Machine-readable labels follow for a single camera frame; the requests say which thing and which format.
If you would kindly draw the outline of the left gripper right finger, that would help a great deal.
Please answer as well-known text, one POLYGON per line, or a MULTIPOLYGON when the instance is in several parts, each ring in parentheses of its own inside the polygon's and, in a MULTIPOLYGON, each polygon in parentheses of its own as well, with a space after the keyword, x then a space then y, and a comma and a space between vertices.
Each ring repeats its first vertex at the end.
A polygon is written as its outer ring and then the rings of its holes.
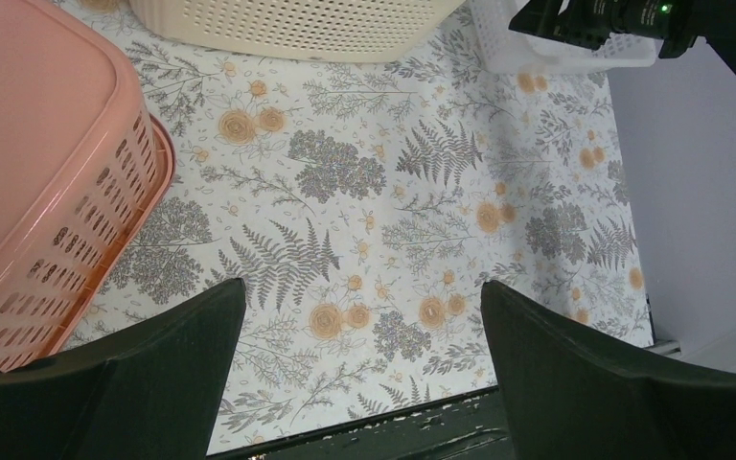
POLYGON ((481 313, 520 459, 736 459, 736 374, 660 356, 498 282, 481 313))

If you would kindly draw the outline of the pink perforated plastic basket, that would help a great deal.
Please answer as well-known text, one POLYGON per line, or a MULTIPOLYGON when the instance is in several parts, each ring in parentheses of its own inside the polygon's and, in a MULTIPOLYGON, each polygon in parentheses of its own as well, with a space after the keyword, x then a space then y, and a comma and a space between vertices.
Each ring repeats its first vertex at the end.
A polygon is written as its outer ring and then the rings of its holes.
POLYGON ((48 1, 0 1, 0 371, 60 349, 173 173, 118 47, 48 1))

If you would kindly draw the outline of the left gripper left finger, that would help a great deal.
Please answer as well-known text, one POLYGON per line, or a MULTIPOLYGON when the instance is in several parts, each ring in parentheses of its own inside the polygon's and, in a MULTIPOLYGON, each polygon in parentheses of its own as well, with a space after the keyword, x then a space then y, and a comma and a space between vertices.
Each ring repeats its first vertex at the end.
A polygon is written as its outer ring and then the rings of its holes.
POLYGON ((246 311, 240 279, 0 372, 0 459, 202 459, 246 311))

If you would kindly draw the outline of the white perforated shallow tray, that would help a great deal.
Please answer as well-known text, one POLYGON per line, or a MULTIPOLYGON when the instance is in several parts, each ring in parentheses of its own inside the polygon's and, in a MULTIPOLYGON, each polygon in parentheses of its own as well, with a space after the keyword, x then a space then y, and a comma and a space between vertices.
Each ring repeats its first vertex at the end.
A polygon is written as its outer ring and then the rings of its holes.
POLYGON ((649 67, 656 62, 650 38, 614 34, 598 50, 513 32, 510 20, 524 1, 470 1, 484 68, 494 74, 589 74, 612 68, 649 67))

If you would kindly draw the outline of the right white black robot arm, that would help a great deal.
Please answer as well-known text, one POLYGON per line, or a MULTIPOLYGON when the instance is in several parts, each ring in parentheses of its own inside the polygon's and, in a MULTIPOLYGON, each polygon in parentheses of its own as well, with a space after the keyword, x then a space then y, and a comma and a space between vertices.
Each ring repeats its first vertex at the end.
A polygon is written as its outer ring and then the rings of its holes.
POLYGON ((704 39, 736 75, 736 1, 529 1, 509 22, 513 32, 597 51, 612 35, 661 42, 658 57, 681 57, 704 39))

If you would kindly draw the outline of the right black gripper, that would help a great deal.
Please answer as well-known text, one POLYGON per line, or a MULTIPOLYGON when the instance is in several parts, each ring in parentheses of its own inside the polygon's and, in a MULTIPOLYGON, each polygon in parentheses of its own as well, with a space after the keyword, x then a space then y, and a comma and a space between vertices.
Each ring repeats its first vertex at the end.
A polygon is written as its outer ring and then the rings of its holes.
POLYGON ((691 1, 529 0, 510 20, 514 32, 596 51, 613 34, 659 40, 660 58, 678 58, 697 40, 690 24, 691 1))

